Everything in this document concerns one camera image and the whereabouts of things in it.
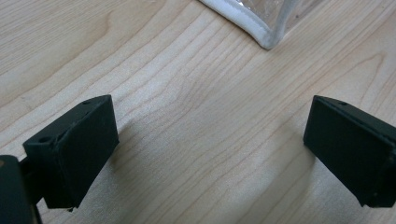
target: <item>light wooden surface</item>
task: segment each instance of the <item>light wooden surface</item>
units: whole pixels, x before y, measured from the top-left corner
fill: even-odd
[[[196,0],[0,2],[0,153],[111,93],[120,145],[45,223],[396,223],[303,146],[314,94],[396,125],[396,1],[324,1],[271,51]]]

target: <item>wooden table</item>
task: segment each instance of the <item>wooden table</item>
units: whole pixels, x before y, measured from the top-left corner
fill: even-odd
[[[196,0],[0,2],[1,154],[111,93],[120,144],[45,223],[395,223],[304,147],[313,95],[396,125],[396,1],[325,1],[276,48]]]

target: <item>black clamp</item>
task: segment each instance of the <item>black clamp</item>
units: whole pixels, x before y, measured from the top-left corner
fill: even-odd
[[[396,128],[345,102],[315,96],[304,144],[361,206],[396,201]]]
[[[0,223],[41,223],[36,204],[78,207],[119,143],[110,95],[75,106],[23,143],[27,157],[0,156]]]

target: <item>white plastic bag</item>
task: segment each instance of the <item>white plastic bag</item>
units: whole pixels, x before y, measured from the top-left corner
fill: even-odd
[[[272,49],[321,0],[200,0]]]

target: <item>wood grain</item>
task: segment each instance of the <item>wood grain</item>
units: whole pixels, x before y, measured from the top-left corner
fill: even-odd
[[[303,146],[314,94],[396,125],[396,2],[324,1],[276,48],[195,0],[0,2],[0,153],[111,93],[120,145],[45,223],[395,223]]]

